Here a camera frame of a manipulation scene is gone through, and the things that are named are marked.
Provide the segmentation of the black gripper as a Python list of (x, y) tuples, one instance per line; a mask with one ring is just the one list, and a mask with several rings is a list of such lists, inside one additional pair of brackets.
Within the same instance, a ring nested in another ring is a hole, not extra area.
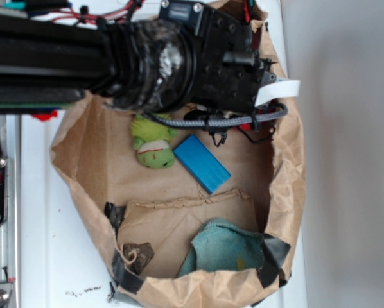
[(177, 29), (183, 57), (181, 82), (166, 90), (169, 109), (198, 103), (213, 112), (253, 114), (260, 87), (272, 83), (272, 61), (259, 55), (256, 23), (263, 14), (247, 1), (170, 1), (159, 20)]

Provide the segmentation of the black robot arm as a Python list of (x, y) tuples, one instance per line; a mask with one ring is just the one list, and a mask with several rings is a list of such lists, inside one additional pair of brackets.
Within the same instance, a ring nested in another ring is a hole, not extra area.
[(33, 20), (0, 7), (0, 112), (55, 109), (86, 92), (110, 107), (165, 113), (186, 103), (251, 114), (276, 82), (270, 59), (252, 48), (250, 26), (195, 1), (163, 1), (155, 19), (77, 16), (95, 28)]

